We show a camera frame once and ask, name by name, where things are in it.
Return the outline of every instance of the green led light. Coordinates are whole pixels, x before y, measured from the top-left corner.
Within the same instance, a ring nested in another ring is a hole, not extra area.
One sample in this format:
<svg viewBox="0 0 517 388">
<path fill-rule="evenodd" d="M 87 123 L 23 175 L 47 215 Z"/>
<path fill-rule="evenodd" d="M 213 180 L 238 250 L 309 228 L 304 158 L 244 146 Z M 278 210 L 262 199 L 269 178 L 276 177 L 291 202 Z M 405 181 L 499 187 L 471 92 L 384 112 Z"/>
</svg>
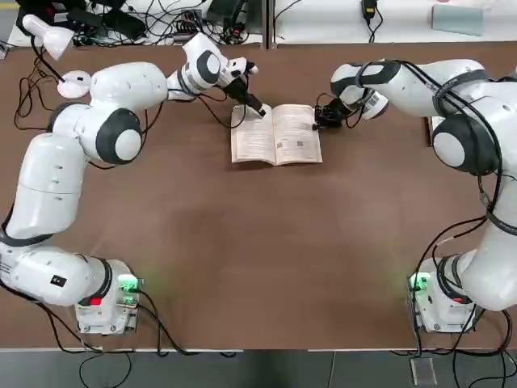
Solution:
<svg viewBox="0 0 517 388">
<path fill-rule="evenodd" d="M 427 272 L 419 272 L 417 276 L 417 282 L 416 282 L 416 291 L 426 291 L 427 290 L 427 283 L 429 283 L 429 280 L 431 279 L 431 274 Z M 413 288 L 415 285 L 414 283 L 414 275 L 410 278 L 410 286 Z"/>
<path fill-rule="evenodd" d="M 120 275 L 119 276 L 119 288 L 123 291 L 129 291 L 132 289 L 138 289 L 138 279 L 133 275 Z"/>
</svg>

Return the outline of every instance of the electronic device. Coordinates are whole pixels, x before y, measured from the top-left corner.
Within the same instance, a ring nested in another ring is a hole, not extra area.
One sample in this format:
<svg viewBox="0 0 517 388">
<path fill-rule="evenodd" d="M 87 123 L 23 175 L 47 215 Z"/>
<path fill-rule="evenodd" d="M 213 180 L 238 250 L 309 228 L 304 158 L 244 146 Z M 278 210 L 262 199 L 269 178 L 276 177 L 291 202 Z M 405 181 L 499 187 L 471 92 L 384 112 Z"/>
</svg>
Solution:
<svg viewBox="0 0 517 388">
<path fill-rule="evenodd" d="M 92 14 L 78 8 L 73 8 L 66 18 L 70 21 L 75 31 L 83 31 L 87 35 L 93 35 L 103 25 L 101 15 Z"/>
<path fill-rule="evenodd" d="M 19 4 L 16 27 L 27 36 L 30 33 L 23 27 L 23 17 L 25 15 L 35 15 L 51 26 L 73 29 L 74 26 L 66 18 L 67 13 L 73 8 L 86 9 L 85 0 L 60 0 L 55 2 L 51 0 L 16 0 L 16 2 Z"/>
<path fill-rule="evenodd" d="M 179 16 L 179 20 L 175 24 L 173 34 L 175 43 L 185 43 L 189 41 L 200 29 L 203 24 L 201 10 L 192 9 L 185 10 Z"/>
<path fill-rule="evenodd" d="M 106 27 L 126 35 L 131 40 L 145 36 L 145 23 L 121 10 L 109 10 L 103 15 L 103 22 Z"/>
<path fill-rule="evenodd" d="M 367 22 L 375 16 L 375 9 L 377 8 L 377 0 L 361 0 L 361 10 L 363 11 L 363 18 Z"/>
<path fill-rule="evenodd" d="M 246 32 L 262 34 L 262 1 L 212 0 L 206 19 L 224 30 L 238 27 L 242 32 L 242 26 L 246 26 Z"/>
<path fill-rule="evenodd" d="M 515 79 L 494 80 L 481 64 L 470 60 L 418 66 L 385 60 L 340 66 L 332 76 L 330 89 L 351 112 L 371 103 L 364 98 L 366 91 L 367 95 L 375 92 L 383 97 L 371 106 L 375 112 L 385 110 L 389 101 L 412 116 L 443 116 L 432 135 L 436 156 L 458 171 L 481 176 L 497 170 L 498 179 L 502 179 L 502 185 L 496 187 L 494 207 L 482 185 L 479 187 L 490 221 L 479 247 L 442 258 L 435 258 L 433 250 L 432 258 L 422 259 L 409 279 L 415 330 L 466 332 L 473 325 L 474 306 L 500 311 L 515 305 Z M 437 242 L 435 248 L 450 239 Z"/>
</svg>

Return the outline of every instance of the floor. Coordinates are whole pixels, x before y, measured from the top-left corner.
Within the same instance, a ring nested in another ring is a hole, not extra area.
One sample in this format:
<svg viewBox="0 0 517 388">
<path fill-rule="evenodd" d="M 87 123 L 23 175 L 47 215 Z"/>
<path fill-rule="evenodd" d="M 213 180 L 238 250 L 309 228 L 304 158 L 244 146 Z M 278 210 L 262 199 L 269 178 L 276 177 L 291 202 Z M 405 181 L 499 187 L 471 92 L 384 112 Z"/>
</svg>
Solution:
<svg viewBox="0 0 517 388">
<path fill-rule="evenodd" d="M 18 14 L 16 9 L 12 9 L 14 5 L 14 0 L 0 0 L 0 40 L 7 41 L 9 39 Z"/>
<path fill-rule="evenodd" d="M 249 351 L 233 359 L 218 353 L 200 356 L 170 354 L 161 359 L 150 353 L 131 355 L 132 372 L 123 388 L 171 386 L 181 388 L 327 388 L 331 352 Z M 2 388 L 79 387 L 78 367 L 83 355 L 59 352 L 0 352 Z M 86 364 L 83 377 L 90 388 L 115 385 L 125 375 L 125 356 L 106 355 Z M 508 361 L 508 373 L 514 369 Z M 452 358 L 436 357 L 437 387 L 453 388 Z M 477 377 L 497 376 L 502 367 L 497 358 L 460 356 L 457 362 L 461 388 Z M 331 388 L 377 388 L 413 386 L 409 361 L 389 352 L 336 353 Z M 501 381 L 487 381 L 474 388 L 499 388 Z M 506 388 L 517 388 L 517 379 Z"/>
</svg>

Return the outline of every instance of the plug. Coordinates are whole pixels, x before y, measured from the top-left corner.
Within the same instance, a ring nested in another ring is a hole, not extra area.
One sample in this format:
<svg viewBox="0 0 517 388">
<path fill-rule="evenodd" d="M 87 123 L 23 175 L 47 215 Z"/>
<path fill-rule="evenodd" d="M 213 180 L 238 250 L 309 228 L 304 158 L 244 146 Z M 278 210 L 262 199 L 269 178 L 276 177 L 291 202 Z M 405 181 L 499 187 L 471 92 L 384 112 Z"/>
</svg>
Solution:
<svg viewBox="0 0 517 388">
<path fill-rule="evenodd" d="M 367 25 L 370 25 L 370 20 L 375 16 L 377 0 L 361 0 L 361 8 L 363 10 L 363 19 L 366 20 Z"/>
</svg>

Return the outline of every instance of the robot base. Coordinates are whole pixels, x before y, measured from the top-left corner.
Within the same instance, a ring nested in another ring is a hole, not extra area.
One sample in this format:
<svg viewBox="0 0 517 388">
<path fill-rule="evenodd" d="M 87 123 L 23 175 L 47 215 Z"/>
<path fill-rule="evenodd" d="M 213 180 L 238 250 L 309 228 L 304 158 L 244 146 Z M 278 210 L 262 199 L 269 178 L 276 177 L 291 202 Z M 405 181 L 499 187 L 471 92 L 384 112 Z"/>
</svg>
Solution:
<svg viewBox="0 0 517 388">
<path fill-rule="evenodd" d="M 436 270 L 432 259 L 423 262 L 416 282 L 415 306 L 413 309 L 413 275 L 408 280 L 408 304 L 411 322 L 416 314 L 418 329 L 440 333 L 460 333 L 473 328 L 474 303 L 461 304 L 448 298 L 440 289 L 436 279 Z"/>
<path fill-rule="evenodd" d="M 138 303 L 142 280 L 119 260 L 108 260 L 113 281 L 106 296 L 97 306 L 75 305 L 79 332 L 83 334 L 114 335 L 137 329 Z"/>
</svg>

